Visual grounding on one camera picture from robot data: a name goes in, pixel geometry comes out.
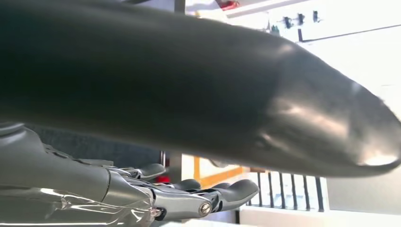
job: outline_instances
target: screw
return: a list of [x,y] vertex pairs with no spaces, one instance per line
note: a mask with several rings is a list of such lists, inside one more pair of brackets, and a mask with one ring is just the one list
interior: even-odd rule
[[200,206],[200,214],[201,215],[207,215],[211,211],[211,205],[209,203],[204,203]]
[[159,217],[161,214],[162,214],[162,211],[161,211],[161,210],[158,210],[158,209],[152,209],[152,210],[150,211],[150,215],[151,215],[152,217]]

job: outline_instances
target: red object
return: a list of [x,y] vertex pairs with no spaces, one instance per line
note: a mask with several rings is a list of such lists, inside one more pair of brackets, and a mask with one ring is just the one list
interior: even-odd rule
[[239,7],[239,2],[229,0],[229,1],[219,3],[219,6],[223,11],[226,11],[229,9],[235,9],[235,8]]
[[168,177],[168,176],[158,176],[158,177],[156,177],[156,182],[157,183],[169,183],[170,182],[170,177]]

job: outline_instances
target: railing bar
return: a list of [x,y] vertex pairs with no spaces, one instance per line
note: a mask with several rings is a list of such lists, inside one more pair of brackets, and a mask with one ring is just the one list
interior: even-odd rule
[[294,200],[294,209],[296,210],[298,208],[298,201],[296,200],[295,178],[293,174],[291,174],[291,186],[292,186],[292,198]]
[[269,194],[269,196],[270,196],[270,207],[274,207],[274,199],[273,199],[273,185],[272,185],[272,182],[271,182],[271,172],[270,172],[270,171],[267,173],[267,176],[268,176],[268,178],[269,178],[269,191],[270,191],[270,194]]
[[322,182],[320,181],[320,177],[315,177],[315,180],[316,180],[317,201],[319,203],[319,212],[323,212],[324,207],[323,207]]
[[309,191],[308,191],[308,182],[306,180],[306,176],[303,176],[304,178],[304,190],[305,190],[305,201],[306,201],[306,210],[310,210],[311,209],[311,204],[309,201]]
[[261,173],[258,172],[258,187],[259,187],[259,206],[263,205],[262,202],[262,188],[261,188]]
[[286,208],[286,198],[284,197],[284,183],[283,183],[283,174],[279,173],[280,177],[280,193],[281,193],[281,208]]

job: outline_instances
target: robotic hand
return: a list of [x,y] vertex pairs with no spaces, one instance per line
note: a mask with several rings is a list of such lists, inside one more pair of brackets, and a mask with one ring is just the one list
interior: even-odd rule
[[166,171],[162,165],[116,168],[110,161],[76,159],[15,123],[0,124],[0,159],[0,216],[13,225],[75,225],[79,220],[146,226],[235,209],[259,191],[249,180],[204,190],[193,179],[149,183],[145,179]]
[[[177,220],[202,218],[210,213],[239,208],[259,192],[258,186],[250,180],[241,180],[232,185],[218,184],[210,189],[201,190],[194,179],[179,183],[149,183],[139,180],[137,175],[129,175],[129,168],[112,168],[132,186],[151,190],[156,208],[156,220]],[[147,172],[156,177],[165,172],[160,164],[152,164],[137,172]]]

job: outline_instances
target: gray surface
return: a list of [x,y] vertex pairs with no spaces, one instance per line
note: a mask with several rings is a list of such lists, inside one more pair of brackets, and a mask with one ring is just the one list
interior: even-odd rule
[[74,158],[110,160],[118,167],[143,167],[159,162],[157,149],[37,125],[27,127],[34,130],[43,143]]
[[401,215],[401,168],[367,178],[328,178],[331,210]]

